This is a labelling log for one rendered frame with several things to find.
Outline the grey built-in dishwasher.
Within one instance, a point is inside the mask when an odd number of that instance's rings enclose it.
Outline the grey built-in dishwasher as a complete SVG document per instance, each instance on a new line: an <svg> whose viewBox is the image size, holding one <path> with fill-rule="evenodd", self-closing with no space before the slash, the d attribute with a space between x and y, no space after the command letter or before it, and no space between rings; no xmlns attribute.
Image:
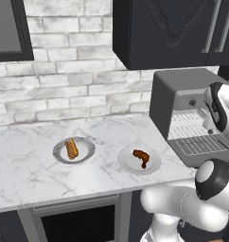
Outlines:
<svg viewBox="0 0 229 242"><path fill-rule="evenodd" d="M18 210L28 242L128 242L132 192Z"/></svg>

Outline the grey marbled plate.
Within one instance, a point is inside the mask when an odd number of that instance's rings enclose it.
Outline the grey marbled plate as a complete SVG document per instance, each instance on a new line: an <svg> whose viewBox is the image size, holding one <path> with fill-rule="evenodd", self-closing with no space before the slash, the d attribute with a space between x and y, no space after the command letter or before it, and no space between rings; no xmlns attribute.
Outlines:
<svg viewBox="0 0 229 242"><path fill-rule="evenodd" d="M66 143L74 142L79 155L74 159L68 157ZM53 148L53 156L63 164L81 164L91 158L96 151L95 144L85 137L70 137L58 142Z"/></svg>

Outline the dark narrow wall cupboard door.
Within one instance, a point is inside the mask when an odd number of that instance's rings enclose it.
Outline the dark narrow wall cupboard door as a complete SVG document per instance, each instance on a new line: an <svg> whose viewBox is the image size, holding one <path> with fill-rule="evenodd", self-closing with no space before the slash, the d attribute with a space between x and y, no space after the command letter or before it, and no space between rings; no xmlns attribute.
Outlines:
<svg viewBox="0 0 229 242"><path fill-rule="evenodd" d="M222 53L215 52L215 49L219 46L221 33L226 20L226 15L229 9L229 1L221 0L220 12L216 23L212 43L207 58L207 64L213 65L229 65L229 32L226 38L225 46Z"/></svg>

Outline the hotdog bun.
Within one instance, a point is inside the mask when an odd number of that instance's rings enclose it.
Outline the hotdog bun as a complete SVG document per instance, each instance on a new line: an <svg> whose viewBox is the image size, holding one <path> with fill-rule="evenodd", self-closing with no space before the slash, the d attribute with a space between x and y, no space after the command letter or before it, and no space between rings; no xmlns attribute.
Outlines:
<svg viewBox="0 0 229 242"><path fill-rule="evenodd" d="M67 149L67 155L68 158L73 160L76 157L79 156L79 151L78 148L76 146L76 143L74 142L74 140L72 138L70 138L66 143L65 143L65 147Z"/></svg>

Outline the grey toaster oven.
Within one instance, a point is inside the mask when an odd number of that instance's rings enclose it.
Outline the grey toaster oven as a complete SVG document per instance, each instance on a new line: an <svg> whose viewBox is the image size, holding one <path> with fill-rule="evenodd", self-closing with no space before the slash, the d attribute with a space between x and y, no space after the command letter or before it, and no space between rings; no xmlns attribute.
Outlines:
<svg viewBox="0 0 229 242"><path fill-rule="evenodd" d="M174 111L205 109L203 101L205 88L213 83L224 84L223 78L212 72L199 69L157 71L153 75L150 98L150 119L168 141L168 132ZM189 105L191 99L196 100L196 106Z"/></svg>

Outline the grey toaster oven door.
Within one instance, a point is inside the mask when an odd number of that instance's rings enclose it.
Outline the grey toaster oven door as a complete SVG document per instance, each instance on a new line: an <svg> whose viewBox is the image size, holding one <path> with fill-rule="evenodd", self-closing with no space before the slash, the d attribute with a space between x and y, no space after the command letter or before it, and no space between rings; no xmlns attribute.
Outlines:
<svg viewBox="0 0 229 242"><path fill-rule="evenodd" d="M187 167L198 168L204 161L212 158L229 163L229 141L221 134L180 138L167 142Z"/></svg>

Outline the dark framed window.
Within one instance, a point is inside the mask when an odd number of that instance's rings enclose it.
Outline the dark framed window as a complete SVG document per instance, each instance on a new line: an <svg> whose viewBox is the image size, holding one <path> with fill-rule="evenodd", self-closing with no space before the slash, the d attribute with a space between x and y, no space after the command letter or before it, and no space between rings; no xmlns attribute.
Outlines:
<svg viewBox="0 0 229 242"><path fill-rule="evenodd" d="M24 0L0 0L0 62L33 60Z"/></svg>

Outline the dark base cupboard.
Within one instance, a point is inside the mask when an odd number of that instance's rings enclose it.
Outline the dark base cupboard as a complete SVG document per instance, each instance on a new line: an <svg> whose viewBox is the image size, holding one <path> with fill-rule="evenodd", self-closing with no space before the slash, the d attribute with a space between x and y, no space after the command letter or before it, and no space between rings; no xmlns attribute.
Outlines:
<svg viewBox="0 0 229 242"><path fill-rule="evenodd" d="M16 211L0 213L0 242L28 242Z"/></svg>

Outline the chicken drumstick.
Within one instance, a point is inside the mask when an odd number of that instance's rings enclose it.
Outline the chicken drumstick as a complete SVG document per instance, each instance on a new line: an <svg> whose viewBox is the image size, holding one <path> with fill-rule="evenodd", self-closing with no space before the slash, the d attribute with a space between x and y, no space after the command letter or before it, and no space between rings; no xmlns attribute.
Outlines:
<svg viewBox="0 0 229 242"><path fill-rule="evenodd" d="M141 149L135 149L132 154L134 157L142 160L141 167L145 169L147 167L147 162L150 160L149 154Z"/></svg>

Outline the white plate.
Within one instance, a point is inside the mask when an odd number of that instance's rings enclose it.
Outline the white plate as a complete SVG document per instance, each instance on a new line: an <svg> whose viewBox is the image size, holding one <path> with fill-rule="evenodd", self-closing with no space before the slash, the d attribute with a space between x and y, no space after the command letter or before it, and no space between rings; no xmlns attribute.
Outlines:
<svg viewBox="0 0 229 242"><path fill-rule="evenodd" d="M141 149L147 152L150 160L147 162L147 167L141 167L142 160L133 156L132 152L135 149ZM117 156L119 165L126 171L135 175L149 175L156 172L161 166L161 159L157 152L148 146L144 145L131 145L124 147Z"/></svg>

